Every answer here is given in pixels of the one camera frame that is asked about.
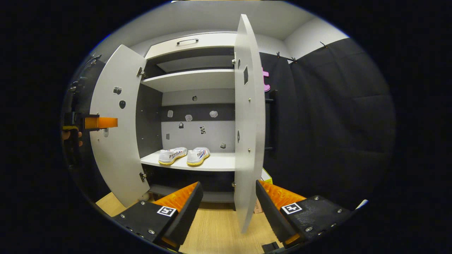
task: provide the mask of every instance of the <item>cardboard box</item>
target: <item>cardboard box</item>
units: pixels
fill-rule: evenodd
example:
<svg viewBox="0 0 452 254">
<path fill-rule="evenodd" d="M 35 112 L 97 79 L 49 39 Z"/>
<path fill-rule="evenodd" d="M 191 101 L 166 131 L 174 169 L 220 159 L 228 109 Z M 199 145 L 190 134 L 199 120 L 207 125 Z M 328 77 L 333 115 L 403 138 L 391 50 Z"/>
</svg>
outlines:
<svg viewBox="0 0 452 254">
<path fill-rule="evenodd" d="M 265 171 L 264 168 L 262 168 L 262 174 L 260 176 L 260 179 L 266 183 L 271 183 L 273 184 L 273 180 L 272 177 L 267 173 L 267 171 Z M 256 200 L 256 205 L 254 207 L 254 213 L 260 213 L 262 212 L 262 207 L 260 206 L 259 200 Z"/>
</svg>

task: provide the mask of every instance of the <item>cabinet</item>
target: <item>cabinet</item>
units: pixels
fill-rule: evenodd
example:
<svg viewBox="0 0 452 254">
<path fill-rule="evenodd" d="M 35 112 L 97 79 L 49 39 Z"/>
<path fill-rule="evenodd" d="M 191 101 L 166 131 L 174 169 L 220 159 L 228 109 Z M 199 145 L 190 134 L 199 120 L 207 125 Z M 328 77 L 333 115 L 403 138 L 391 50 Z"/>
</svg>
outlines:
<svg viewBox="0 0 452 254">
<path fill-rule="evenodd" d="M 147 166 L 168 170 L 174 177 L 178 172 L 233 174 L 233 192 L 206 191 L 203 201 L 229 198 L 246 232 L 264 159 L 263 83 L 257 42 L 244 14 L 237 33 L 176 38 L 152 46 L 145 57 L 119 46 L 99 76 L 90 108 L 91 114 L 118 118 L 118 127 L 108 130 L 107 137 L 103 131 L 90 132 L 96 163 L 110 190 L 124 206 L 148 190 L 170 193 L 171 187 L 150 186 L 151 175 L 143 179 Z M 115 87 L 121 88 L 120 94 L 113 92 Z M 146 100 L 142 90 L 156 97 Z M 154 112 L 143 117 L 141 108 Z M 211 109 L 218 112 L 215 119 L 208 114 Z M 193 121 L 185 121 L 186 112 L 193 112 Z M 143 126 L 143 119 L 149 126 Z M 206 133 L 195 134 L 199 127 Z M 153 134 L 145 140 L 141 134 L 147 129 Z M 143 155 L 143 146 L 148 154 Z M 188 166 L 186 157 L 172 165 L 158 163 L 160 149 L 178 146 L 206 146 L 211 156 L 198 167 Z"/>
</svg>

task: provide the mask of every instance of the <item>shoe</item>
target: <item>shoe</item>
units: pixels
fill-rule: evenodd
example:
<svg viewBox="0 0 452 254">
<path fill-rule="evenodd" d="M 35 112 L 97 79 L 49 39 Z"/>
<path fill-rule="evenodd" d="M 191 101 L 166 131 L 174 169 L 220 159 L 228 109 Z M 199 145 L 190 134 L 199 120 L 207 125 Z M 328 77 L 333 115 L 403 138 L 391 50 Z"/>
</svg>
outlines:
<svg viewBox="0 0 452 254">
<path fill-rule="evenodd" d="M 188 151 L 187 164 L 190 166 L 198 166 L 205 158 L 210 156 L 210 151 L 206 147 L 196 147 Z"/>
<path fill-rule="evenodd" d="M 160 150 L 159 163 L 163 165 L 171 165 L 177 158 L 187 155 L 187 148 L 176 147 L 169 150 Z"/>
</svg>

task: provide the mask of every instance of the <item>sneaker sole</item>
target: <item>sneaker sole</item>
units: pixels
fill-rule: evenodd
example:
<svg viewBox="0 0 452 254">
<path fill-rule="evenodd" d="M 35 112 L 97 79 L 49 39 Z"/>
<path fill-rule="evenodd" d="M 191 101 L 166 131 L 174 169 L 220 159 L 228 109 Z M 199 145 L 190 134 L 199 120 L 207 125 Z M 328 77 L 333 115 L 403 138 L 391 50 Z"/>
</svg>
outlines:
<svg viewBox="0 0 452 254">
<path fill-rule="evenodd" d="M 176 161 L 176 159 L 182 158 L 182 157 L 184 157 L 184 156 L 186 156 L 186 155 L 187 155 L 187 154 L 184 154 L 184 155 L 175 157 L 175 158 L 173 159 L 173 161 L 171 161 L 171 162 L 161 162 L 161 161 L 159 161 L 159 163 L 162 164 L 162 165 L 171 165 L 171 164 L 173 164 L 173 163 Z"/>
<path fill-rule="evenodd" d="M 189 162 L 187 162 L 187 164 L 190 165 L 190 166 L 198 166 L 198 165 L 201 165 L 201 164 L 204 162 L 204 160 L 205 160 L 206 158 L 208 158 L 209 156 L 210 156 L 210 154 L 208 154 L 206 157 L 204 157 L 200 162 L 196 162 L 196 163 L 189 163 Z"/>
</svg>

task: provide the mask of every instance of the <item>cabinet shelf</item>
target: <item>cabinet shelf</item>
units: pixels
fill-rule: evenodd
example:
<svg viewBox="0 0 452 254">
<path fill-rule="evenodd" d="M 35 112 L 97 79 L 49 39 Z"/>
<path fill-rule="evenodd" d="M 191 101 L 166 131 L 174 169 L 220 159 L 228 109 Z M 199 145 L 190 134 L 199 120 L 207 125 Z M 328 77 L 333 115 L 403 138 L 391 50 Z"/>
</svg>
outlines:
<svg viewBox="0 0 452 254">
<path fill-rule="evenodd" d="M 210 153 L 210 156 L 199 166 L 189 166 L 187 156 L 176 159 L 171 165 L 159 163 L 160 151 L 141 158 L 142 164 L 158 166 L 171 169 L 194 170 L 194 171 L 235 171 L 235 153 Z"/>
<path fill-rule="evenodd" d="M 182 71 L 141 81 L 162 93 L 193 89 L 234 89 L 233 69 Z"/>
</svg>

